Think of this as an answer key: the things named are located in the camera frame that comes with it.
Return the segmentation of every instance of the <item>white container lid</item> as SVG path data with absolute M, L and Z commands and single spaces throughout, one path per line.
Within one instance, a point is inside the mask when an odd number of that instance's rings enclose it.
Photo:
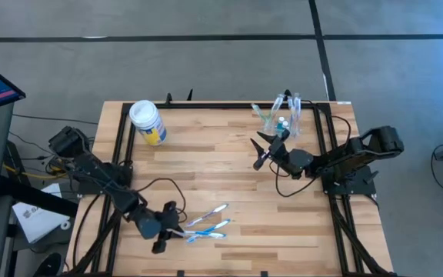
M 157 119 L 158 110 L 152 102 L 141 100 L 129 109 L 129 117 L 134 125 L 140 128 L 149 127 Z

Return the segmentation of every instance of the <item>white paper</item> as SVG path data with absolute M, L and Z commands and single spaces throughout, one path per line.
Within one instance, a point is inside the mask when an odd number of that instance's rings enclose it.
M 62 198 L 58 183 L 48 185 L 42 191 L 52 192 L 53 195 Z M 29 243 L 37 242 L 69 219 L 67 215 L 60 215 L 25 203 L 14 204 L 13 211 Z

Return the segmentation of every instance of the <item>floor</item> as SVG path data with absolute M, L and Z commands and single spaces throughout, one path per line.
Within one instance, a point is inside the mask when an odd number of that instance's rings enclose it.
M 324 35 L 318 43 L 140 42 L 316 32 Z M 429 164 L 443 143 L 443 0 L 0 0 L 0 72 L 27 93 L 15 113 L 95 122 L 104 100 L 161 100 L 168 92 L 180 100 L 191 88 L 196 100 L 272 100 L 288 88 L 311 100 L 351 101 L 362 132 L 392 125 L 405 143 L 396 159 L 372 166 L 395 271 L 443 275 L 443 190 Z M 66 124 L 13 118 L 12 131 L 46 145 Z M 10 139 L 22 156 L 41 155 Z M 443 183 L 443 162 L 435 171 Z M 41 258 L 20 255 L 16 275 Z

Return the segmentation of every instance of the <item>yellow cable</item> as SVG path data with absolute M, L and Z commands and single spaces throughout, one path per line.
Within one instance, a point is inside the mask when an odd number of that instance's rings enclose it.
M 3 167 L 11 172 L 16 173 L 16 169 L 9 167 L 7 165 L 5 165 L 3 163 Z M 23 175 L 28 176 L 28 177 L 33 177 L 33 178 L 37 178 L 37 179 L 59 179 L 61 177 L 66 176 L 68 173 L 63 173 L 61 175 L 56 175 L 56 176 L 45 176 L 45 175 L 36 175 L 36 174 L 32 174 L 32 173 L 27 173 L 27 172 L 22 172 Z

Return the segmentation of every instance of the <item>wooden table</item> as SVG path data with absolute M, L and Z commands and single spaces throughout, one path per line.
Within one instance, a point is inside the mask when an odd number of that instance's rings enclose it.
M 93 152 L 103 161 L 110 161 L 123 102 L 106 102 L 98 125 Z M 346 118 L 352 127 L 351 136 L 358 135 L 353 108 L 349 103 L 331 102 L 333 115 Z M 135 136 L 132 160 L 134 179 L 132 188 L 139 189 L 157 177 L 174 179 L 187 200 L 186 212 L 190 219 L 214 207 L 229 203 L 221 215 L 199 224 L 196 229 L 218 223 L 222 219 L 232 222 L 220 229 L 228 234 L 225 240 L 204 239 L 186 245 L 181 239 L 168 241 L 167 250 L 151 254 L 154 240 L 144 240 L 134 223 L 123 222 L 115 260 L 115 275 L 341 275 L 332 228 L 328 197 L 317 180 L 303 192 L 282 198 L 275 191 L 275 175 L 269 162 L 256 172 L 252 168 L 256 153 L 249 138 L 263 147 L 256 131 L 261 122 L 250 109 L 161 109 L 166 125 L 167 141 L 159 147 L 147 146 L 140 135 Z M 324 116 L 322 122 L 327 149 L 329 136 Z M 129 120 L 125 134 L 128 134 Z M 319 155 L 315 118 L 311 111 L 303 110 L 303 135 L 289 139 L 287 149 L 304 148 Z M 346 140 L 347 125 L 334 120 L 338 143 Z M 127 135 L 122 143 L 124 157 Z M 309 180 L 279 179 L 283 193 L 301 188 Z M 149 208 L 161 210 L 164 203 L 182 200 L 170 182 L 158 182 L 142 192 Z M 79 204 L 76 222 L 82 220 L 92 196 Z M 95 240 L 102 211 L 103 197 L 92 207 L 78 243 L 78 260 Z M 358 237 L 387 270 L 391 261 L 382 231 L 378 210 L 367 198 L 351 198 Z M 71 265 L 73 242 L 78 224 L 69 245 L 67 262 Z M 347 256 L 352 265 L 351 246 L 347 239 Z M 108 241 L 102 249 L 100 269 L 105 270 Z

